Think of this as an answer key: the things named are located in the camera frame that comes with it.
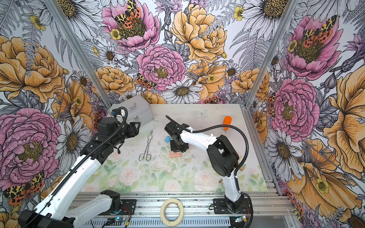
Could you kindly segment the right green circuit board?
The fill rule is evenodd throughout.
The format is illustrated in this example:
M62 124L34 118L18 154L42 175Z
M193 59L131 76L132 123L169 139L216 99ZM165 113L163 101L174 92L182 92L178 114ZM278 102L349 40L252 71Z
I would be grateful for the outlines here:
M241 222L245 223L246 221L247 221L247 217L245 215L242 215L240 217L237 217L234 222L235 223L241 223Z

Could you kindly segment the masking tape roll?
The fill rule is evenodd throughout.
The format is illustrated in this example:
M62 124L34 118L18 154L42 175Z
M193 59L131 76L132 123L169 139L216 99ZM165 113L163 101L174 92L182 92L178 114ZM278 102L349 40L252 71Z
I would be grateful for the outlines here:
M175 198L166 200L160 208L160 218L167 227L180 225L184 218L184 206L182 202Z

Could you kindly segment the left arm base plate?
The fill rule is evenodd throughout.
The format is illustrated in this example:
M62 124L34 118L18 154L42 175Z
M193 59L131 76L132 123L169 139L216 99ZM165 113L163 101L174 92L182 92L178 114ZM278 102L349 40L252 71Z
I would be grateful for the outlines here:
M137 200L135 199L121 199L117 203L116 210L113 214L115 215L134 215L136 210Z

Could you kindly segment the green circuit board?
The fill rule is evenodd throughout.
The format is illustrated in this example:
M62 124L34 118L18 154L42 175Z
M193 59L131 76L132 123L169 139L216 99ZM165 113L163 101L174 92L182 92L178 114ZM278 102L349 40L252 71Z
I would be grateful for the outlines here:
M130 221L130 218L123 218L123 217L116 217L116 218L109 218L105 225L106 226L125 226Z
M237 217L234 222L235 223L241 223L241 222L245 223L246 221L247 221L247 217L245 215L242 215L240 217Z

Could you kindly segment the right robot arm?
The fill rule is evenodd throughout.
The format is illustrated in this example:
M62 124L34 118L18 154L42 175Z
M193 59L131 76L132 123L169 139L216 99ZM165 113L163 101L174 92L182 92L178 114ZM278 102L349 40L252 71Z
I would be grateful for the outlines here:
M243 203L236 174L239 155L229 139L224 135L206 135L206 129L194 130L186 124L179 125L174 121L169 122L164 130L172 138L170 147L173 152L184 153L189 149L189 145L207 152L212 168L222 177L226 208L231 213L237 213Z

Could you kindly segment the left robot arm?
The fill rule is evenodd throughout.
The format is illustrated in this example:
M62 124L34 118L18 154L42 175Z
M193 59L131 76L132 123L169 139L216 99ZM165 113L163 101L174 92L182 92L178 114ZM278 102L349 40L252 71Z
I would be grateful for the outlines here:
M120 107L104 118L98 133L82 149L74 166L54 190L33 210L24 210L18 222L22 228L79 228L102 213L118 214L123 206L120 194L104 190L89 202L71 210L69 207L87 180L108 156L128 138L138 135L140 122L127 122L128 110Z

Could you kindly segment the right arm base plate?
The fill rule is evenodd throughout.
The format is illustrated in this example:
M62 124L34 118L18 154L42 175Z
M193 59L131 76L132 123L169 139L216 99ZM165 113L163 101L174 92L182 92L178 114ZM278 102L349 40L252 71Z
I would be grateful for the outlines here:
M252 213L251 204L248 198L239 199L233 202L229 199L213 199L215 214L249 214Z

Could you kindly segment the silver metal case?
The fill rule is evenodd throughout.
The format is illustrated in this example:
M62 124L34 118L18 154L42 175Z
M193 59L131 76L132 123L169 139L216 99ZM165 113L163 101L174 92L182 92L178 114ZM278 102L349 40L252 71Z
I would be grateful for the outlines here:
M119 104L112 104L108 111L111 113L112 110L119 107L125 107L128 110L127 123L140 122L141 126L144 126L154 119L150 104L140 95L134 96Z

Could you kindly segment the orange plastic bottle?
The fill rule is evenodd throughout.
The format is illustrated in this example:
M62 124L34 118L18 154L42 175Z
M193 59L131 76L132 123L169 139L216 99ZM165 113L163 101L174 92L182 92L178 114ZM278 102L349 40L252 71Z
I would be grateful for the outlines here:
M225 118L224 118L224 120L223 120L223 125L230 125L232 123L232 118L230 117L230 116L226 116ZM224 131L228 131L229 130L229 127L222 127L222 129L224 130Z

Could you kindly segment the metal tongs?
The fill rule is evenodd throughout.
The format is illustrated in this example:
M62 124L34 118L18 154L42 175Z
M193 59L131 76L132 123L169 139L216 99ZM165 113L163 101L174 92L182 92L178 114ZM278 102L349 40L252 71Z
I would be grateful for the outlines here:
M147 137L147 145L145 147L145 150L142 154L139 155L138 160L141 162L143 160L146 160L147 162L149 162L152 158L152 155L149 152L149 148L150 148L150 144L151 144L151 140L153 139L153 131L150 132L150 134Z

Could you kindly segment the light blue triangular block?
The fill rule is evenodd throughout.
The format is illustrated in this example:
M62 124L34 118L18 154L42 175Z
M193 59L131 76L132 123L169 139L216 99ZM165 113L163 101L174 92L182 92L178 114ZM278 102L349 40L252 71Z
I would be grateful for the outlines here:
M164 141L165 141L166 143L169 143L169 142L171 141L171 139L172 139L172 138L171 138L170 136L167 136L167 137L165 138L165 140L164 140Z

